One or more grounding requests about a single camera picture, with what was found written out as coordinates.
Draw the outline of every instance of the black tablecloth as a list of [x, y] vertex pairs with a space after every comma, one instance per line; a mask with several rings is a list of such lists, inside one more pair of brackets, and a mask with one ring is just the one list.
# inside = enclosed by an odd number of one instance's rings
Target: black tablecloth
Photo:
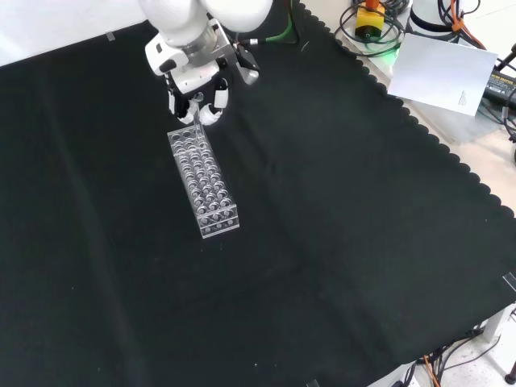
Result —
[[208, 240], [148, 24], [0, 69], [2, 385], [364, 386], [514, 300], [512, 212], [296, 18], [208, 129], [241, 222]]

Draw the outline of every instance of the cable bundle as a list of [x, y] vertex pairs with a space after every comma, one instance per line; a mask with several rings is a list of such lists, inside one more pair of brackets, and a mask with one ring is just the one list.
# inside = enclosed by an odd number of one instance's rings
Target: cable bundle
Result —
[[409, 370], [406, 373], [405, 380], [401, 384], [402, 387], [408, 387], [412, 378], [414, 377], [414, 371], [418, 365], [424, 365], [427, 367], [428, 374], [430, 375], [432, 379], [432, 385], [433, 387], [440, 387], [442, 385], [443, 381], [443, 374], [446, 370], [460, 367], [461, 365], [472, 363], [473, 361], [479, 360], [482, 356], [484, 356], [489, 351], [493, 350], [499, 343], [501, 336], [498, 337], [498, 340], [494, 345], [483, 351], [479, 356], [467, 360], [462, 363], [458, 363], [452, 366], [447, 367], [446, 364], [452, 357], [452, 355], [461, 347], [463, 347], [465, 344], [469, 343], [476, 337], [482, 335], [484, 333], [485, 328], [481, 327], [480, 325], [475, 327], [474, 329], [466, 332], [466, 334], [457, 340], [454, 340], [453, 342], [449, 343], [448, 345], [445, 345], [444, 347], [437, 348], [434, 352], [432, 352], [430, 355], [425, 355], [423, 358], [418, 359], [414, 364], [412, 364], [412, 367], [409, 368]]
[[[293, 0], [285, 0], [285, 6], [287, 8], [287, 27], [280, 35], [270, 36], [270, 37], [264, 38], [264, 39], [245, 39], [245, 40], [238, 41], [238, 43], [242, 44], [243, 46], [249, 46], [249, 45], [255, 45], [255, 44], [266, 44], [266, 43], [299, 45], [299, 43], [301, 41], [301, 36], [299, 35], [299, 31], [298, 31], [296, 22], [293, 17], [292, 5], [293, 5]], [[292, 31], [295, 35], [295, 40], [294, 41], [285, 40], [286, 38], [289, 37], [289, 35], [291, 35]]]
[[462, 38], [467, 41], [471, 45], [485, 50], [484, 45], [477, 39], [473, 34], [469, 31], [464, 23], [464, 16], [468, 14], [472, 14], [481, 5], [481, 0], [479, 0], [476, 8], [469, 12], [460, 12], [460, 0], [451, 0], [450, 6], [448, 8], [444, 7], [443, 0], [437, 0], [437, 6], [439, 8], [439, 17], [443, 24], [447, 27], [450, 27], [451, 30], [457, 35], [457, 37]]
[[[403, 28], [402, 24], [397, 20], [397, 16], [409, 6], [409, 0], [387, 0], [386, 2], [380, 2], [380, 4], [385, 8], [385, 13], [380, 12], [378, 10], [367, 8], [363, 5], [363, 3], [360, 0], [353, 0], [352, 5], [348, 7], [340, 15], [339, 28], [337, 28], [337, 30], [335, 30], [335, 32], [333, 33], [335, 41], [337, 41], [340, 47], [342, 46], [340, 45], [340, 42], [337, 40], [337, 34], [339, 33], [339, 31], [344, 33], [345, 36], [347, 36], [350, 40], [354, 40], [358, 43], [366, 45], [381, 44], [385, 46], [392, 44], [391, 47], [380, 50], [378, 52], [371, 52], [367, 54], [363, 54], [361, 52], [353, 52], [353, 54], [357, 56], [364, 56], [369, 58], [375, 56], [382, 56], [390, 52], [394, 52], [400, 48], [400, 46], [402, 45], [402, 35], [405, 34], [405, 28]], [[382, 34], [379, 38], [361, 39], [357, 38], [356, 36], [350, 35], [344, 27], [346, 26], [347, 22], [358, 13], [359, 9], [364, 9], [368, 12], [374, 12], [376, 14], [383, 16], [384, 23], [386, 23], [389, 26], [387, 31], [384, 34]], [[395, 31], [395, 36], [391, 39], [385, 40], [385, 38], [391, 31]]]

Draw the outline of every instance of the floor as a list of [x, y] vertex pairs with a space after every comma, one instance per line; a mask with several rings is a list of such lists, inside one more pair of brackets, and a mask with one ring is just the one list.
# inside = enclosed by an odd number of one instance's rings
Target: floor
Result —
[[[497, 338], [492, 343], [487, 343], [480, 336], [458, 349], [447, 366], [474, 359], [496, 342]], [[516, 316], [513, 315], [503, 327], [498, 345], [480, 359], [446, 371], [443, 374], [442, 387], [507, 387], [504, 377], [516, 361], [515, 348]], [[433, 387], [425, 367], [418, 366], [414, 375], [410, 387]]]

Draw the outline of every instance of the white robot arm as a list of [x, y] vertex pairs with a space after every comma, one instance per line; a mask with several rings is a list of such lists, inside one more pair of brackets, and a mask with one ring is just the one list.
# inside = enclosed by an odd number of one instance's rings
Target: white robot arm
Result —
[[235, 66], [249, 85], [259, 76], [252, 55], [231, 44], [222, 26], [234, 32], [258, 28], [273, 0], [139, 0], [158, 35], [145, 52], [152, 71], [165, 76], [169, 85], [170, 110], [183, 123], [193, 116], [189, 100], [203, 86], [216, 82], [215, 103], [204, 106], [201, 118], [217, 121], [227, 104], [227, 81], [221, 69]]

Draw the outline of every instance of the paper sheet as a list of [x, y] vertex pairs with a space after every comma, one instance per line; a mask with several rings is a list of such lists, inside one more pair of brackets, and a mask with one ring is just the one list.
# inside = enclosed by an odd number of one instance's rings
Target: paper sheet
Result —
[[475, 115], [497, 54], [406, 34], [389, 94]]

